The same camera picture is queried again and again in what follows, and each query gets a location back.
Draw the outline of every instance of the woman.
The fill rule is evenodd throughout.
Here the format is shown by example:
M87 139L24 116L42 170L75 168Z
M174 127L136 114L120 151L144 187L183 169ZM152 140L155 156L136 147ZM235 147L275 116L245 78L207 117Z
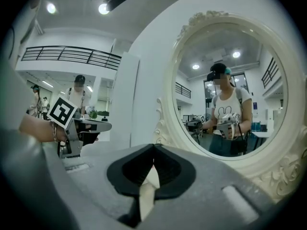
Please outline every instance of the woman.
M39 86L35 84L31 87L31 89L33 89L34 98L32 100L30 107L28 108L28 111L29 115L36 117L38 114L38 104L40 102Z
M250 130L252 120L251 97L249 93L245 89L236 89L231 82L231 70L224 64L216 63L210 68L210 71L215 73L213 83L217 88L221 89L221 92L212 99L211 120L205 122L202 128L209 129L215 126L218 120L222 119L226 114L237 113L239 114L241 133L244 135L244 133ZM232 137L231 127L226 135L229 138ZM236 126L234 140L241 140L239 136L241 136L240 130ZM215 130L209 151L220 156L236 156L231 153L231 144L231 140L226 139L219 130Z

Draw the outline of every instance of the jeans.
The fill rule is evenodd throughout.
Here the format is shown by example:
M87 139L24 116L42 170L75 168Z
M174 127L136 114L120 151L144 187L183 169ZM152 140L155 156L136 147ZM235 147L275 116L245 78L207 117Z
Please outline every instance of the jeans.
M209 152L224 157L236 157L238 155L232 155L230 153L231 142L231 140L227 140L222 136L214 134L209 147Z

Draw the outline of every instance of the white mirror frame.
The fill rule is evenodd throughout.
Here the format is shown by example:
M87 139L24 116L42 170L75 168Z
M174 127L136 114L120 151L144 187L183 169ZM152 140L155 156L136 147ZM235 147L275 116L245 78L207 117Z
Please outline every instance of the white mirror frame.
M199 30L217 23L241 25L258 35L261 43L277 61L284 86L284 118L279 129L256 151L237 158L217 156L205 149L201 151L178 119L175 82L185 44ZM153 143L222 160L261 187L275 201L295 190L307 165L306 79L291 48L270 28L257 21L222 11L195 14L189 19L189 24L182 27L174 44L165 70L163 88L164 95L157 100L160 104L157 111L161 116L153 135Z

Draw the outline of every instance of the railing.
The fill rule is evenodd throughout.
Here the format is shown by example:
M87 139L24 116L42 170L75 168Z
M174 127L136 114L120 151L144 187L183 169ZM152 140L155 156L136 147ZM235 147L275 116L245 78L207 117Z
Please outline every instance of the railing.
M182 94L185 97L191 99L191 90L187 89L186 87L182 86L180 83L176 82L176 93Z
M73 46L40 46L26 49L21 61L61 60L117 70L121 57L104 51Z
M274 58L271 59L270 64L268 66L268 68L266 69L263 77L262 77L262 83L264 88L270 83L270 81L272 81L273 77L275 76L275 74L278 71L278 66L274 60Z

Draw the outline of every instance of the bracelet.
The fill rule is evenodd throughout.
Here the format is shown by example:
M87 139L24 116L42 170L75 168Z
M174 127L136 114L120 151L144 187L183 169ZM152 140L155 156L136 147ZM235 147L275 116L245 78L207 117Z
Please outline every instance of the bracelet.
M58 143L58 139L57 139L57 127L58 127L58 124L56 124L55 122L53 121L50 121L50 125L52 126L52 137L53 137L53 140L55 143Z

